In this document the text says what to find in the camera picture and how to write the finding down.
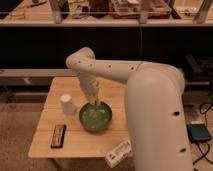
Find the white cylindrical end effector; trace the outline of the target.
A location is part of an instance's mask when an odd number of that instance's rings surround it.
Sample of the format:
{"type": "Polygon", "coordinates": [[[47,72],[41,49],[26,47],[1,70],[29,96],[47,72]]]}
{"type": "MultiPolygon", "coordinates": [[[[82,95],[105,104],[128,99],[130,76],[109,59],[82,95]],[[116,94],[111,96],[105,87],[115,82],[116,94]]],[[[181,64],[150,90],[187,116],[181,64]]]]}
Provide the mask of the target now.
{"type": "Polygon", "coordinates": [[[79,78],[80,88],[89,103],[98,103],[99,82],[95,76],[81,76],[79,78]]]}

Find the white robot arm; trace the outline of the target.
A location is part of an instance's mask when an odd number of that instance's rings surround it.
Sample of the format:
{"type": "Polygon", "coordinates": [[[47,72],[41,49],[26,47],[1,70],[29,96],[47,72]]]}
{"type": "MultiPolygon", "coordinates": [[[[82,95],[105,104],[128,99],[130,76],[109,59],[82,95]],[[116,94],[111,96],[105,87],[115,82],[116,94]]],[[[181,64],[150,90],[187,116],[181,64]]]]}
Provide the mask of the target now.
{"type": "Polygon", "coordinates": [[[84,47],[66,58],[86,98],[97,99],[96,77],[125,85],[125,114],[135,171],[193,171],[182,94],[183,73],[147,61],[97,60],[84,47]]]}

